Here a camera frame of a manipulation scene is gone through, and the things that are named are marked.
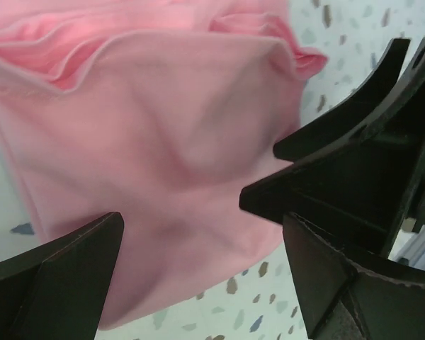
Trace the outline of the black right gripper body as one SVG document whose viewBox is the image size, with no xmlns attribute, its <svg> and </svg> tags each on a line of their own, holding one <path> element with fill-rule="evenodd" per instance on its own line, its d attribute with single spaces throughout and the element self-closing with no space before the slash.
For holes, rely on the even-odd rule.
<svg viewBox="0 0 425 340">
<path fill-rule="evenodd" d="M 411 217 L 425 225 L 425 38 L 382 104 L 378 132 L 364 143 L 370 216 L 385 234 Z"/>
</svg>

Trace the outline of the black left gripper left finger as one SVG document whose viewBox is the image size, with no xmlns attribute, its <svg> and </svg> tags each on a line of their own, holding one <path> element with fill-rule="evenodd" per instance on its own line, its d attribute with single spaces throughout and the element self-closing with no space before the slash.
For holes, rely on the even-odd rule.
<svg viewBox="0 0 425 340">
<path fill-rule="evenodd" d="M 94 339 L 122 237 L 110 212 L 0 262 L 0 339 Z"/>
</svg>

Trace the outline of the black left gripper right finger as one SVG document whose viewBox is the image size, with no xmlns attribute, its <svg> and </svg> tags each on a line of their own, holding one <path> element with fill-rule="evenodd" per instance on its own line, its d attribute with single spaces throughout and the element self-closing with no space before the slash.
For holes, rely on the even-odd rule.
<svg viewBox="0 0 425 340">
<path fill-rule="evenodd" d="M 425 271 L 297 215 L 283 218 L 283 238 L 308 339 L 425 339 Z"/>
</svg>

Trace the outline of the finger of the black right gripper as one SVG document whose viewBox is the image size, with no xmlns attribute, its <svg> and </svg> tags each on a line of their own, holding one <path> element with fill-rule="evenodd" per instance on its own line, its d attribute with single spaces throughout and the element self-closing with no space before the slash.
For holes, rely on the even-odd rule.
<svg viewBox="0 0 425 340">
<path fill-rule="evenodd" d="M 347 98 L 273 147 L 276 158 L 295 162 L 344 136 L 364 120 L 397 83 L 409 38 L 391 39 L 376 67 Z"/>
<path fill-rule="evenodd" d="M 286 215 L 297 215 L 346 242 L 388 254 L 397 233 L 385 234 L 370 216 L 376 209 L 367 188 L 364 143 L 375 133 L 315 152 L 245 187 L 240 208 L 278 224 Z"/>
</svg>

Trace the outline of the pink t shirt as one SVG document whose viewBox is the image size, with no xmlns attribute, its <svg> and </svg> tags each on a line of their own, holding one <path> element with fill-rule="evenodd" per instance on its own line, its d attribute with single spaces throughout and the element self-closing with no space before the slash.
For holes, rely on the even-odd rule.
<svg viewBox="0 0 425 340">
<path fill-rule="evenodd" d="M 35 233 L 125 222 L 101 329 L 280 245 L 239 194 L 286 167 L 273 146 L 326 63 L 287 1 L 0 1 L 0 151 Z"/>
</svg>

